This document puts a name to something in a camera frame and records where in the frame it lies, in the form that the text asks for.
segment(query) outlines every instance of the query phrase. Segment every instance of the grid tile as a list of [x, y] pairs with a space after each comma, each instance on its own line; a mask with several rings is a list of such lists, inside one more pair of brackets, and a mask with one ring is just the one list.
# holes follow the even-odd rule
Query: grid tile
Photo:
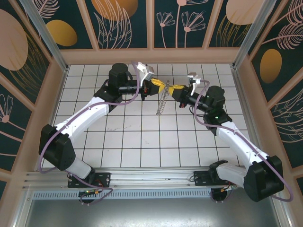
[[[226, 112], [247, 137], [248, 131], [229, 65], [220, 64], [153, 64], [155, 78], [166, 83], [188, 86], [187, 74], [197, 73], [210, 85], [225, 90]], [[59, 103], [54, 124], [61, 123], [84, 107], [108, 79], [111, 65], [71, 66]], [[136, 79], [133, 67], [129, 70]], [[204, 83], [196, 92], [201, 92]], [[97, 119], [74, 142], [76, 156], [93, 167], [186, 167], [209, 166], [218, 159], [238, 165], [236, 154], [228, 145], [194, 120], [189, 106], [169, 96], [161, 116], [156, 116], [162, 93], [144, 102], [117, 106], [108, 116]], [[46, 160], [43, 167], [52, 165]]]

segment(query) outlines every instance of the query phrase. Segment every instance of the purple cable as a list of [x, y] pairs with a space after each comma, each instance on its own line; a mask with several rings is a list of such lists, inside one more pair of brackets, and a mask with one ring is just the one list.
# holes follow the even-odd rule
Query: purple cable
[[[42, 163], [42, 159], [43, 159], [43, 156], [44, 156], [44, 153], [46, 152], [48, 146], [51, 144], [51, 142], [54, 140], [54, 138], [56, 136], [58, 136], [65, 128], [67, 128], [73, 121], [75, 121], [79, 116], [81, 116], [84, 112], [88, 111], [89, 109], [95, 107], [95, 106], [98, 106], [98, 105], [127, 105], [127, 104], [130, 104], [132, 101], [134, 101], [138, 94], [139, 94], [139, 90], [140, 90], [140, 84], [141, 84], [141, 78], [140, 78], [140, 74], [138, 73], [138, 70], [137, 70], [137, 66], [136, 66], [136, 63], [132, 61], [132, 65], [134, 67], [134, 70], [136, 72], [136, 75], [137, 75], [137, 90], [136, 90], [136, 93], [135, 95], [133, 96], [133, 98], [131, 100], [129, 100], [128, 102], [125, 102], [125, 103], [110, 103], [110, 102], [99, 102], [99, 103], [95, 103], [93, 105], [90, 105], [88, 106], [87, 108], [83, 109], [82, 111], [80, 111], [78, 114], [76, 114], [69, 122], [67, 122], [62, 128], [60, 128], [48, 141], [47, 143], [45, 144], [45, 146], [43, 147], [42, 149], [42, 152], [40, 154], [40, 157], [39, 157], [39, 161], [38, 161], [38, 170], [40, 173], [42, 174], [46, 174], [46, 173], [49, 173], [53, 170], [56, 169], [56, 167], [53, 167], [47, 171], [43, 171], [42, 168], [41, 168], [41, 163]], [[105, 194], [104, 196], [102, 196], [100, 199], [96, 200], [96, 201], [93, 201], [91, 202], [90, 204], [95, 204], [97, 202], [100, 202], [102, 201], [105, 197], [107, 197], [112, 191], [113, 189], [112, 188], [103, 188], [103, 187], [97, 187], [97, 186], [94, 186], [92, 184], [89, 184], [89, 183], [86, 183], [85, 181], [83, 181], [81, 178], [79, 178], [78, 176], [76, 175], [73, 175], [78, 181], [80, 181], [81, 183], [89, 186], [89, 187], [92, 187], [92, 188], [97, 188], [97, 189], [102, 189], [102, 190], [110, 190], [107, 194]]]
[[194, 116], [195, 116], [195, 119], [197, 120], [197, 122], [199, 122], [201, 125], [204, 125], [206, 127], [215, 127], [215, 128], [221, 128], [221, 129], [226, 129], [228, 131], [231, 131], [232, 133], [236, 134], [237, 136], [239, 136], [251, 149], [252, 151], [258, 155], [258, 157], [277, 175], [277, 177], [282, 181], [282, 183], [285, 185], [285, 187], [288, 189], [288, 192], [289, 192], [289, 199], [283, 199], [283, 198], [280, 198], [280, 197], [277, 197], [275, 195], [272, 195], [273, 198], [277, 199], [277, 200], [281, 200], [281, 201], [284, 201], [284, 202], [291, 202], [293, 199], [294, 199], [294, 194], [293, 194], [293, 191], [292, 189], [290, 188], [290, 186], [287, 184], [287, 182], [283, 179], [283, 177], [277, 172], [277, 170], [275, 170], [271, 164], [265, 159], [263, 158], [263, 156], [261, 156], [258, 151], [246, 140], [245, 137], [243, 137], [240, 133], [238, 133], [237, 131], [235, 131], [234, 129], [231, 129], [231, 128], [228, 128], [228, 127], [225, 127], [225, 126], [221, 126], [221, 125], [213, 125], [213, 124], [206, 124], [206, 123], [203, 123], [201, 122], [199, 119], [198, 119], [198, 116], [197, 116], [197, 107], [198, 107], [198, 102], [203, 94], [203, 92], [208, 88], [209, 86], [209, 81], [207, 80], [201, 80], [201, 82], [205, 82], [206, 83], [206, 86], [202, 89], [202, 91], [200, 92], [197, 100], [196, 100], [196, 103], [195, 103], [195, 107], [194, 107]]

